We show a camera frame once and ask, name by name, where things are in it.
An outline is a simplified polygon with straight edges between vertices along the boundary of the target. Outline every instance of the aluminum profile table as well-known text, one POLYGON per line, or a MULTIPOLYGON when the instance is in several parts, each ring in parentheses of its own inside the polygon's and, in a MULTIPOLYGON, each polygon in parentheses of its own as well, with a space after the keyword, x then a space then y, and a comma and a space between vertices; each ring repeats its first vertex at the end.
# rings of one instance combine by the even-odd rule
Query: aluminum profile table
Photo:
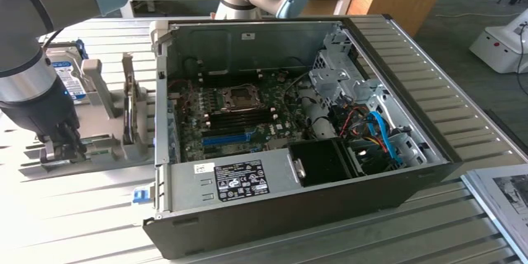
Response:
MULTIPOLYGON (((396 209, 168 261, 140 227, 133 187, 155 180, 151 165, 25 181, 20 150, 33 140, 0 117, 3 185, 1 263, 520 263, 459 176, 467 170, 528 162, 397 24, 380 15, 352 17, 441 133, 464 166, 396 209)), ((57 41, 81 38, 103 61, 111 90, 123 87, 121 52, 133 54, 140 85, 155 91, 151 20, 91 20, 57 41)), ((367 64, 365 71, 372 73, 367 64)), ((149 131, 153 137, 153 99, 149 131)))

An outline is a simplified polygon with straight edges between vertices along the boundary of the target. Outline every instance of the blue cable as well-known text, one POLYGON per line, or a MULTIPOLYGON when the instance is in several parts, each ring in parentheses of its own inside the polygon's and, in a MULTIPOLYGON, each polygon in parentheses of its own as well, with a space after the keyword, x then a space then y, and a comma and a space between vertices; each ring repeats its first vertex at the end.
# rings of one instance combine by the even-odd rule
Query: blue cable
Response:
MULTIPOLYGON (((383 117, 381 117, 381 115, 380 115, 380 113, 377 111, 372 111, 371 115, 376 118, 377 125, 380 126, 381 138, 383 138, 383 142, 385 143, 388 154, 391 155, 391 158, 395 159, 399 164, 401 164, 403 163, 401 158, 397 156, 395 148, 393 148, 393 145, 388 141, 385 122, 383 121, 383 117)), ((371 130, 371 134, 376 135, 376 130, 373 130, 373 124, 368 123, 368 127, 369 127, 369 130, 371 130)))

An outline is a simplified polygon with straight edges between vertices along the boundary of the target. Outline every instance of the floor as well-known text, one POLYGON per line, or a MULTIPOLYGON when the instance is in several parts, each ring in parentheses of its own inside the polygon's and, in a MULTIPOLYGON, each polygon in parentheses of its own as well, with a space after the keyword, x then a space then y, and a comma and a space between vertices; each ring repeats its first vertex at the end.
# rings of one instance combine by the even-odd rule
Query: floor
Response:
MULTIPOLYGON (((505 15, 523 12, 528 0, 511 6, 509 0, 437 0, 415 40, 483 109, 492 109, 520 140, 528 144, 528 96, 515 74, 497 74, 468 50, 484 27, 503 26, 513 17, 465 16, 479 13, 505 15)), ((528 74, 520 75, 528 87, 528 74)))

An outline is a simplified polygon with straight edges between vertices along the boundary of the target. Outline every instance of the slotted metal surface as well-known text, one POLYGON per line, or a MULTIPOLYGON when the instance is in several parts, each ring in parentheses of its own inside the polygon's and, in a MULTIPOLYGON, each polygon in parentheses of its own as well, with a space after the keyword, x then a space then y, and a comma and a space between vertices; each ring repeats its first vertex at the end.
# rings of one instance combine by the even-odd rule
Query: slotted metal surface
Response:
MULTIPOLYGON (((0 262, 519 263, 457 177, 469 169, 525 163, 527 158, 396 24, 377 15, 352 19, 467 160, 444 183, 416 193, 397 209, 169 262, 140 228, 144 209, 129 205, 133 187, 155 180, 152 166, 20 183, 15 155, 33 136, 0 117, 0 262)), ((93 20, 57 38, 83 39, 89 56, 103 61, 112 90, 123 87, 123 51, 132 52, 140 85, 155 89, 149 23, 93 20)), ((152 130, 155 106, 148 107, 152 130)))

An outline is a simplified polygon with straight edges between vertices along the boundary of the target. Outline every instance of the blue label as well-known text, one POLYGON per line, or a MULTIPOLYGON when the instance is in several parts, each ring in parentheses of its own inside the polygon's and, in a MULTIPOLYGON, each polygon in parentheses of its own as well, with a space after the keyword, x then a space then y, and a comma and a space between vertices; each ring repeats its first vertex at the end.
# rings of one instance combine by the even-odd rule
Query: blue label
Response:
POLYGON ((68 61, 61 61, 61 62, 53 62, 51 63, 53 65, 53 67, 71 67, 72 64, 68 61))

